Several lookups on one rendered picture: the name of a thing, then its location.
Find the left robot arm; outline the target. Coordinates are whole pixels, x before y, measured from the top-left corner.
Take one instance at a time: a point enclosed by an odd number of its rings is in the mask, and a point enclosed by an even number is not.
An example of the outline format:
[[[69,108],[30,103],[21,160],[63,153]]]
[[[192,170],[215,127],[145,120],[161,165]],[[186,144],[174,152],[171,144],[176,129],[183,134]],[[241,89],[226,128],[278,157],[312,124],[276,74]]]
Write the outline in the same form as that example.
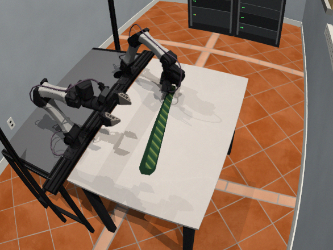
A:
[[[174,80],[180,83],[180,68],[176,65],[177,55],[174,54],[171,50],[163,47],[159,44],[150,34],[149,28],[143,29],[143,32],[137,32],[127,39],[128,41],[128,50],[125,57],[120,62],[120,70],[122,71],[122,76],[117,80],[117,84],[126,85],[130,78],[137,71],[138,67],[132,66],[135,62],[135,55],[141,46],[144,44],[148,47],[159,59],[159,62],[162,63],[163,72],[166,76],[172,77]],[[167,55],[164,51],[166,51]],[[167,70],[166,70],[167,69]],[[168,91],[172,91],[173,80],[164,80],[161,88],[161,92],[169,94]]]

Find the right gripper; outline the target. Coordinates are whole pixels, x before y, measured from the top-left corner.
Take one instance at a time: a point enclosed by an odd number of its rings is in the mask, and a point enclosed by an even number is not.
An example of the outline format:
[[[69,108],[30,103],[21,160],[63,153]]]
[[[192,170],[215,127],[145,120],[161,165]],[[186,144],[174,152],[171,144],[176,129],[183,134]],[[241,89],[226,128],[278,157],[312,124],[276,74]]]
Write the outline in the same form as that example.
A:
[[[131,100],[129,95],[122,92],[121,90],[114,90],[113,93],[110,92],[109,96],[105,100],[104,103],[98,105],[97,102],[98,97],[95,97],[92,103],[92,109],[95,111],[99,111],[98,115],[100,118],[100,122],[105,127],[112,127],[118,123],[120,123],[120,119],[110,114],[110,107],[113,105],[114,99],[118,105],[131,105]]]

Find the black slotted metal rail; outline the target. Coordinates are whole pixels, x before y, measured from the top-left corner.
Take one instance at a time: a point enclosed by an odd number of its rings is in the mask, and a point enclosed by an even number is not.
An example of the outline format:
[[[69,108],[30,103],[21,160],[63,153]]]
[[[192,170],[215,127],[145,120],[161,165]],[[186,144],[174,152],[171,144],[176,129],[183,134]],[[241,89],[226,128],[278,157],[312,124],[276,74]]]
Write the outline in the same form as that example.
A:
[[[152,51],[144,50],[142,52],[144,55],[141,57],[141,59],[135,64],[135,67],[138,67],[137,71],[134,73],[134,75],[130,78],[130,80],[126,83],[126,85],[118,85],[116,90],[126,92],[128,88],[131,86],[131,84],[135,81],[137,76],[141,73],[141,71],[145,68],[145,66],[149,63],[149,61],[152,59],[152,57],[155,55]],[[68,160],[65,159],[59,169],[57,170],[56,174],[53,176],[53,178],[50,180],[49,178],[46,179],[45,183],[43,184],[43,189],[57,195],[60,188],[62,187],[63,183],[69,176],[70,172],[76,165],[77,161],[80,159],[81,155],[93,139],[93,137],[96,135],[98,130],[101,127],[101,120],[98,115],[99,112],[95,115],[93,120],[90,122],[90,124],[85,129],[85,132],[88,132],[88,136],[86,140],[84,141],[83,145],[75,155],[74,159]]]

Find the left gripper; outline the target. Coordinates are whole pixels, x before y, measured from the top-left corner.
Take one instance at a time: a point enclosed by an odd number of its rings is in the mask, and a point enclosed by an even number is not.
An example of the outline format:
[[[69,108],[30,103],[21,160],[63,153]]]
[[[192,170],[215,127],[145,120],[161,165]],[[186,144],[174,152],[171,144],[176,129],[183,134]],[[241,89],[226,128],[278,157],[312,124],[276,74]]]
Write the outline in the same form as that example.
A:
[[[166,76],[166,75],[164,74],[164,72],[162,72],[162,74],[161,74],[161,78],[160,78],[160,83],[159,83],[159,84],[162,85],[164,80],[168,80],[168,81],[173,80],[173,83],[172,83],[172,84],[175,84],[176,87],[178,87],[178,85],[179,85],[179,82],[177,82],[176,80],[174,80],[174,79],[171,78],[170,76]]]

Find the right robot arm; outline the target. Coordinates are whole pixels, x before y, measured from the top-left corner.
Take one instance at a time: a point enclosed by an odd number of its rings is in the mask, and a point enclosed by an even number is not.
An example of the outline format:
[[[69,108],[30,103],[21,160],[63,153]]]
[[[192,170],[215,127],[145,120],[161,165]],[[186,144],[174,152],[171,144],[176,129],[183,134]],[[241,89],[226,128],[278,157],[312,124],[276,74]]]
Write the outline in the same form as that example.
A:
[[[40,84],[41,87],[36,87],[33,90],[33,102],[37,107],[45,109],[61,127],[66,137],[65,141],[69,143],[63,157],[72,161],[89,134],[81,131],[78,125],[70,121],[59,109],[54,99],[73,108],[79,109],[82,105],[82,107],[92,109],[92,103],[96,96],[94,96],[91,81],[85,81],[76,85],[68,93],[61,91],[66,90],[67,87],[51,85],[48,83],[47,78],[44,78]],[[109,96],[110,89],[109,86],[104,86],[102,82],[98,88],[101,91],[97,99],[100,106]]]

